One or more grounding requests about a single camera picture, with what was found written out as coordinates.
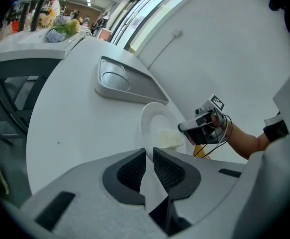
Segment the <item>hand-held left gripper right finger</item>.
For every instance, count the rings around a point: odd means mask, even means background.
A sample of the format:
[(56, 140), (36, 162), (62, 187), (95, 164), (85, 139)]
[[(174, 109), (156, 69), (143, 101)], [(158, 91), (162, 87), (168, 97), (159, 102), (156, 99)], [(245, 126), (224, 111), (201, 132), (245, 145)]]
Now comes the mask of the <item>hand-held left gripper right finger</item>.
[(196, 225), (213, 211), (245, 167), (158, 148), (153, 159), (154, 171), (168, 194), (153, 211), (153, 219), (169, 236)]

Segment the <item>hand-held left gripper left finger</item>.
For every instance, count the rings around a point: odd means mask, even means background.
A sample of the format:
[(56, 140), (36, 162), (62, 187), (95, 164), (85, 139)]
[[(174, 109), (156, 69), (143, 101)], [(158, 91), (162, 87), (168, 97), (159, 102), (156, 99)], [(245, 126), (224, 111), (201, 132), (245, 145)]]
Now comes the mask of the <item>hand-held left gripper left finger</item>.
[(164, 239), (140, 193), (144, 149), (78, 165), (30, 197), (21, 210), (62, 239)]

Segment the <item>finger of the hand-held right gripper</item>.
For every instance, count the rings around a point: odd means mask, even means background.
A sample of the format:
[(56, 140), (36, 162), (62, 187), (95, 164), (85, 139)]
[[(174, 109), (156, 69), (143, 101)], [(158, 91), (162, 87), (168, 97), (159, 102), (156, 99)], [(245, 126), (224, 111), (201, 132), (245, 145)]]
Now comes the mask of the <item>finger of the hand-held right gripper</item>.
[(205, 136), (202, 130), (188, 130), (184, 132), (184, 135), (192, 145), (205, 144)]
[(192, 129), (200, 128), (202, 126), (202, 118), (191, 119), (184, 121), (178, 125), (180, 132), (186, 132)]

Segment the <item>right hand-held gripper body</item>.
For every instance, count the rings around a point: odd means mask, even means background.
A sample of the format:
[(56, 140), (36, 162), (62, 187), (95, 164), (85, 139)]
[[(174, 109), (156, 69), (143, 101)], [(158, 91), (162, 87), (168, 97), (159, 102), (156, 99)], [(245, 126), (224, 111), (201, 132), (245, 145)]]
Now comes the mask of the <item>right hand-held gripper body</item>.
[(217, 126), (214, 126), (213, 122), (206, 122), (202, 126), (207, 144), (220, 144), (226, 141), (226, 129), (223, 125), (226, 124), (227, 119), (223, 113), (224, 107), (224, 102), (216, 94), (212, 94), (202, 107), (195, 110), (196, 117), (202, 116), (206, 120), (208, 116), (211, 116), (218, 119)]

